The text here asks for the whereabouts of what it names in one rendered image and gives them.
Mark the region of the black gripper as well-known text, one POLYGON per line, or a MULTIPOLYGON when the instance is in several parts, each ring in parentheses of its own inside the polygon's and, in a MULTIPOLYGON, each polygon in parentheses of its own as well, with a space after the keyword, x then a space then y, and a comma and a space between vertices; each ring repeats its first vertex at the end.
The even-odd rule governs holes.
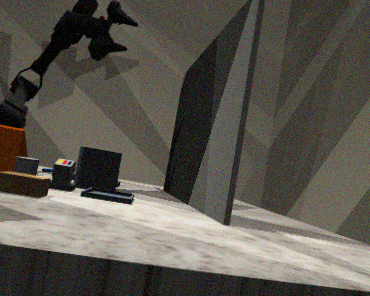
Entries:
POLYGON ((112 0, 107 8, 107 13, 109 16, 107 20, 104 16, 93 17, 89 12, 87 15, 83 15, 80 20, 81 34, 86 35, 89 39, 90 36, 94 37, 88 49, 92 58, 98 61, 111 52, 127 50, 127 47, 105 40, 113 23, 138 27, 138 24, 123 12, 120 1, 112 0))

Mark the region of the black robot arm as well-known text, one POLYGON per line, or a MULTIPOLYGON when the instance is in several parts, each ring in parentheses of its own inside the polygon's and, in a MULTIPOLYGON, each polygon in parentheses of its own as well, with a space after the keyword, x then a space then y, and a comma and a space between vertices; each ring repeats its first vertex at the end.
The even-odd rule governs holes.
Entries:
POLYGON ((51 42, 39 59, 35 60, 30 68, 20 71, 10 84, 12 86, 10 91, 13 95, 12 97, 7 96, 0 104, 0 125, 24 129, 28 109, 24 105, 25 102, 33 98, 40 90, 42 87, 42 76, 60 51, 78 43, 84 36, 80 32, 80 20, 88 12, 93 15, 97 7, 98 3, 96 0, 78 0, 73 10, 71 12, 67 10, 62 16, 63 19, 59 19, 50 36, 51 42), (22 72, 30 69, 40 76, 39 87, 36 87, 20 75, 22 72))

